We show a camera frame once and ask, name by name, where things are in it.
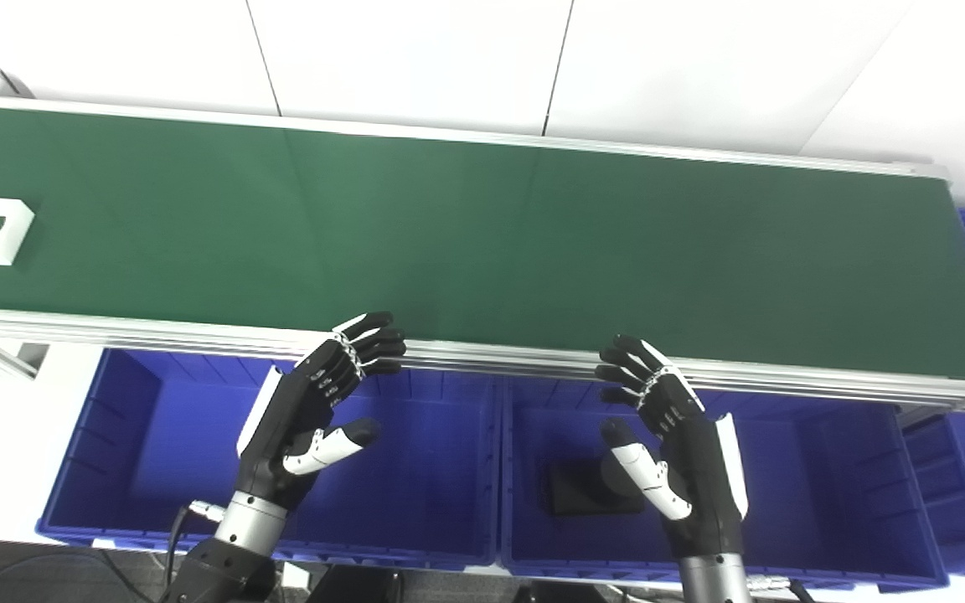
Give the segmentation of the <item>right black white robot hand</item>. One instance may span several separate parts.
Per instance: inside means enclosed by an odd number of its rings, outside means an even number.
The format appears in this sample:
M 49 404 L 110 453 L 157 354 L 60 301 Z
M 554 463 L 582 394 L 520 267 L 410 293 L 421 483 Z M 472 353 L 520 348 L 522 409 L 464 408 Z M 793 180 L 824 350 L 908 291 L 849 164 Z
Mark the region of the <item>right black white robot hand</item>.
M 614 336 L 595 375 L 609 384 L 601 400 L 632 408 L 660 441 L 653 453 L 620 417 L 601 423 L 613 457 L 662 515 L 674 556 L 743 554 L 748 496 L 732 417 L 709 416 L 680 368 L 640 338 Z

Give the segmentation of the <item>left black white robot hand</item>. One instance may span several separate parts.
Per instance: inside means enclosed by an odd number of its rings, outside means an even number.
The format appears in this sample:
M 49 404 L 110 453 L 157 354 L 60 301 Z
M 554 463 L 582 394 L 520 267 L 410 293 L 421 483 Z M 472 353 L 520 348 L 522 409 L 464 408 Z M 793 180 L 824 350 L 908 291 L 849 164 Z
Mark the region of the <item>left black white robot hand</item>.
M 368 312 L 337 325 L 258 402 L 251 439 L 241 452 L 235 489 L 291 512 L 318 473 L 359 453 L 380 436 L 380 423 L 361 417 L 333 424 L 334 409 L 372 375 L 397 374 L 405 333 L 391 312 Z

